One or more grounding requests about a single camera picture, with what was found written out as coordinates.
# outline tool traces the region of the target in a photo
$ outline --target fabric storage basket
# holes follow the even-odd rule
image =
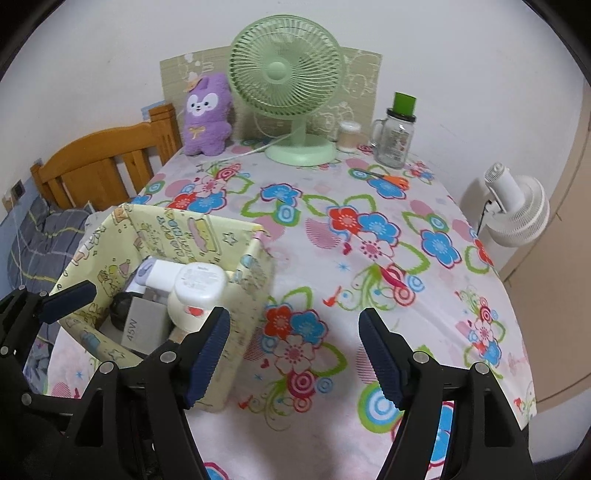
[[[223,408],[238,366],[267,302],[274,262],[261,242],[260,225],[185,210],[123,204],[76,252],[52,293],[80,281],[96,285],[94,302],[60,320],[65,330],[100,361],[120,368],[141,362],[97,328],[113,296],[149,255],[190,263],[214,263],[233,271],[221,305],[231,317],[230,336],[205,396],[195,406]]]

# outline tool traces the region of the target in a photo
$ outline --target floral tablecloth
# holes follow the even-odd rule
[[[213,480],[372,479],[401,413],[358,335],[376,308],[445,365],[486,362],[522,427],[535,398],[521,332],[474,230],[422,162],[387,170],[371,151],[294,168],[264,154],[176,154],[135,203],[260,223],[277,261],[272,296],[223,412],[187,412]],[[235,239],[231,232],[225,242]],[[60,332],[48,393],[81,395],[97,362]],[[453,405],[442,406],[428,478],[439,476]]]

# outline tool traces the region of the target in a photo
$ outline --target black cord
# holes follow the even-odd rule
[[[482,221],[484,220],[484,215],[486,213],[486,206],[487,205],[492,205],[492,200],[487,200],[486,203],[484,204],[484,208],[482,209],[482,215],[480,216],[480,220],[478,220],[478,228],[476,230],[477,235],[480,234],[480,228],[482,227]]]

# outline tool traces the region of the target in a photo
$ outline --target fan stand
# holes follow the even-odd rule
[[[335,144],[324,137],[306,133],[306,117],[291,122],[291,134],[269,145],[267,157],[278,163],[294,167],[314,167],[332,162],[336,158]]]

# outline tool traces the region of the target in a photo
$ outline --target silver screw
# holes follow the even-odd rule
[[[174,362],[177,359],[177,354],[174,352],[164,352],[160,355],[160,361],[164,362],[165,364],[169,364],[170,362]]]
[[[429,356],[425,352],[414,352],[413,359],[420,364],[426,364],[429,361]]]
[[[488,368],[488,365],[483,364],[482,362],[478,362],[474,368],[476,369],[476,371],[478,373],[480,373],[482,375],[486,375],[488,372],[491,371],[491,369]]]
[[[105,362],[101,364],[99,367],[99,372],[102,374],[107,374],[113,370],[113,362]]]

